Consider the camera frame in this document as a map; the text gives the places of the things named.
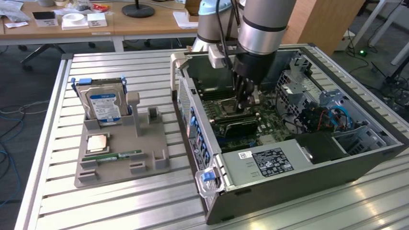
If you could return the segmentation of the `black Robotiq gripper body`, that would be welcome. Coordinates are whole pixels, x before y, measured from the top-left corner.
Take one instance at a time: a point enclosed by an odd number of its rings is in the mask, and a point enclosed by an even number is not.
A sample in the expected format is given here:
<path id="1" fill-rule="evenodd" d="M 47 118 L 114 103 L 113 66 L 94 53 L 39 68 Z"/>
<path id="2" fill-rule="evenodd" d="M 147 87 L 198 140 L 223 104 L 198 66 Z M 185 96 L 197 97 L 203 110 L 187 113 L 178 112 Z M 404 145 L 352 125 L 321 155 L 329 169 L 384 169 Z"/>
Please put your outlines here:
<path id="1" fill-rule="evenodd" d="M 241 53 L 234 58 L 234 72 L 254 83 L 261 83 L 270 70 L 277 51 L 267 55 Z"/>

